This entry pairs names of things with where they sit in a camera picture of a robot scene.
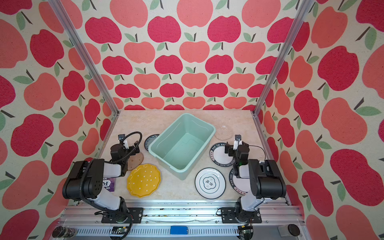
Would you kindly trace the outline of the white plate dark lettered rim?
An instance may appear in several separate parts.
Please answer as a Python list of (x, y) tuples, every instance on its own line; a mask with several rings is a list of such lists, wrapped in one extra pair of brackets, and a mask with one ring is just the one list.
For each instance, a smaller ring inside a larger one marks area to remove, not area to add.
[(210, 149), (211, 160), (220, 167), (231, 167), (234, 164), (233, 157), (225, 153), (225, 143), (216, 143)]

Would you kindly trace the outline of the yellow polka dot plate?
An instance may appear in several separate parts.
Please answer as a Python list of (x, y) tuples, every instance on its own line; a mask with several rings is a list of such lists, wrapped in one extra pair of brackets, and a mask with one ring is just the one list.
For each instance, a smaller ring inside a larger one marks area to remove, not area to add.
[(127, 190), (131, 196), (147, 197), (158, 189), (161, 180), (161, 172), (155, 165), (140, 165), (129, 174)]

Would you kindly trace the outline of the white plate green clover emblem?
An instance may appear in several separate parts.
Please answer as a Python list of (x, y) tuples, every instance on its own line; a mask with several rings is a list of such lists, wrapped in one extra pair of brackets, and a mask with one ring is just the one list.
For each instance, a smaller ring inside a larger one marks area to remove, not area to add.
[(200, 196), (215, 200), (226, 190), (226, 180), (223, 174), (214, 168), (200, 170), (195, 177), (195, 187)]

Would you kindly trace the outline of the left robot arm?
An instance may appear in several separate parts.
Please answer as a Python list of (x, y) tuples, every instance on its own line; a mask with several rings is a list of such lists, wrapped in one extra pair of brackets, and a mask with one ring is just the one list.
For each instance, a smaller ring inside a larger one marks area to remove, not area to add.
[(122, 197), (113, 195), (103, 186), (105, 178), (124, 177), (128, 171), (128, 160), (140, 153), (141, 132), (127, 136), (119, 135), (119, 143), (111, 147), (110, 161), (92, 159), (90, 162), (74, 163), (62, 189), (65, 199), (83, 201), (98, 211), (103, 224), (139, 224), (142, 221), (142, 208), (128, 208)]

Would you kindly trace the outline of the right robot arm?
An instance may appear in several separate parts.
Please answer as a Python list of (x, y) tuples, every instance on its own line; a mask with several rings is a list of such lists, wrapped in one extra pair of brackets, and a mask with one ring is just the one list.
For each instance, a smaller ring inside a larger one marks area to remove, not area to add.
[(225, 143), (225, 153), (234, 160), (234, 176), (250, 182), (250, 190), (235, 204), (236, 220), (240, 223), (249, 222), (262, 204), (284, 198), (287, 193), (276, 161), (249, 159), (249, 152), (250, 145), (242, 141), (234, 145)]

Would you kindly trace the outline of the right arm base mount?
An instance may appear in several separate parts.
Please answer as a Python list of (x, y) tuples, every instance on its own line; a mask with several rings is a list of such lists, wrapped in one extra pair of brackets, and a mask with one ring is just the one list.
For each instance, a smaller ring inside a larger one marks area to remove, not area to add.
[(247, 212), (242, 209), (220, 208), (217, 215), (222, 218), (223, 224), (261, 224), (262, 218), (260, 211)]

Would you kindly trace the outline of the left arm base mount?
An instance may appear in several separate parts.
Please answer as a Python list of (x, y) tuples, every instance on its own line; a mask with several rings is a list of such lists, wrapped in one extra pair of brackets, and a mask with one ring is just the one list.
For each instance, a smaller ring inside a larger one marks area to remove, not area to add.
[(140, 224), (143, 217), (143, 208), (128, 208), (128, 213), (103, 212), (103, 224)]

